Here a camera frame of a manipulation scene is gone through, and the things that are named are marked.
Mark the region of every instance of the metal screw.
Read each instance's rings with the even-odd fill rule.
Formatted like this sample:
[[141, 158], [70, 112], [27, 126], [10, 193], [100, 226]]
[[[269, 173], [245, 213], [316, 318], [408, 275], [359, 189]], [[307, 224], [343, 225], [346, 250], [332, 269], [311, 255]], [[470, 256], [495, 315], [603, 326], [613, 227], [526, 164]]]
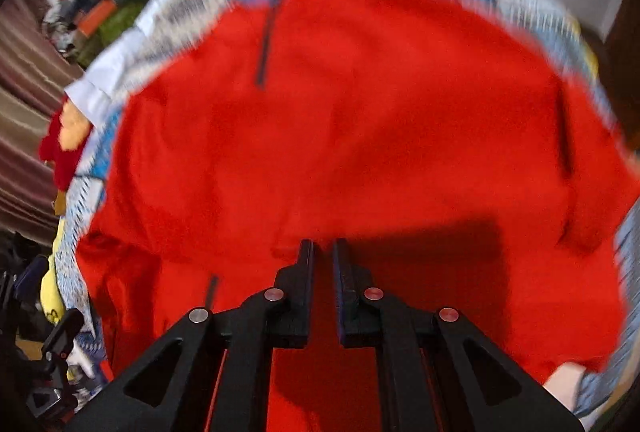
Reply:
[[282, 289], [272, 287], [264, 292], [264, 297], [270, 302], [277, 302], [284, 298], [284, 291]]
[[202, 307], [192, 309], [191, 313], [189, 313], [189, 319], [193, 323], [203, 323], [207, 318], [209, 318], [209, 312]]
[[453, 309], [453, 307], [443, 307], [438, 315], [440, 316], [440, 320], [444, 320], [445, 322], [455, 322], [460, 317], [460, 313]]
[[379, 287], [368, 287], [364, 290], [364, 298], [367, 300], [380, 300], [385, 292]]

